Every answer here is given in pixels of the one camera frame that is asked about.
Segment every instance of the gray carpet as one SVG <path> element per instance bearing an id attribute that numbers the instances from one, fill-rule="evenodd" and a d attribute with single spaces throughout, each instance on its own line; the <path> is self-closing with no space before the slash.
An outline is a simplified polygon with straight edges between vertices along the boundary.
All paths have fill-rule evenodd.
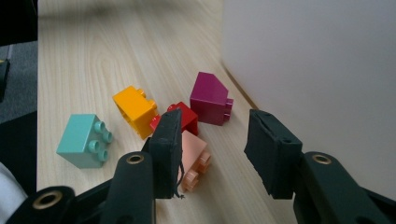
<path id="1" fill-rule="evenodd" d="M 0 47 L 0 60 L 10 56 L 7 87 L 0 103 L 0 123 L 37 111 L 37 41 Z"/>

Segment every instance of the light wood surface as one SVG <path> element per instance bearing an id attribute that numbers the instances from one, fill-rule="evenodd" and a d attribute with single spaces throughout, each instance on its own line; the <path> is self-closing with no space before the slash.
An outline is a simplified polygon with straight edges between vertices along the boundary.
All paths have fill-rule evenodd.
<path id="1" fill-rule="evenodd" d="M 212 164 L 186 199 L 157 200 L 157 223 L 293 223 L 291 201 L 274 201 L 245 156 L 250 105 L 221 63 L 221 0 L 40 0 L 37 189 L 76 194 L 114 175 L 118 159 L 145 141 L 112 96 L 133 85 L 163 113 L 189 105 L 199 71 L 216 74 L 234 99 L 223 126 L 199 123 Z M 115 140 L 101 169 L 56 154 L 71 114 L 93 113 Z"/>

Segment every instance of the white wall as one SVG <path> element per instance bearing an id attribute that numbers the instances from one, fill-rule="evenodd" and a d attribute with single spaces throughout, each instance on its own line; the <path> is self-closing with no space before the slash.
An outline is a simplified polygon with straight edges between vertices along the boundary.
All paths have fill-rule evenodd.
<path id="1" fill-rule="evenodd" d="M 224 0 L 222 56 L 304 152 L 396 200 L 396 1 Z"/>

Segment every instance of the lego duplo brick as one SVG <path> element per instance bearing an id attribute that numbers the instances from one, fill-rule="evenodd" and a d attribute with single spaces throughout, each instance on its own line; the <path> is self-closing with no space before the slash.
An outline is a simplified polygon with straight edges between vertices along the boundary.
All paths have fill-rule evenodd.
<path id="1" fill-rule="evenodd" d="M 182 161 L 186 171 L 180 185 L 182 191 L 193 191 L 199 181 L 198 173 L 206 173 L 211 159 L 210 153 L 206 151 L 206 146 L 207 143 L 194 134 L 188 131 L 182 133 Z"/>
<path id="2" fill-rule="evenodd" d="M 113 135 L 94 114 L 70 116 L 56 153 L 78 168 L 100 168 Z"/>
<path id="3" fill-rule="evenodd" d="M 189 131 L 195 135 L 198 135 L 198 116 L 193 112 L 188 106 L 183 102 L 179 102 L 175 105 L 170 105 L 167 111 L 172 111 L 175 109 L 181 109 L 181 131 Z M 150 123 L 152 130 L 155 130 L 160 122 L 161 116 L 157 115 L 154 117 Z"/>
<path id="4" fill-rule="evenodd" d="M 130 86 L 114 95 L 113 100 L 122 116 L 142 139 L 152 134 L 150 123 L 158 115 L 157 105 L 153 100 L 146 99 L 143 90 Z"/>
<path id="5" fill-rule="evenodd" d="M 233 99 L 227 98 L 228 90 L 209 73 L 198 73 L 190 96 L 190 108 L 204 123 L 223 125 L 230 119 Z"/>

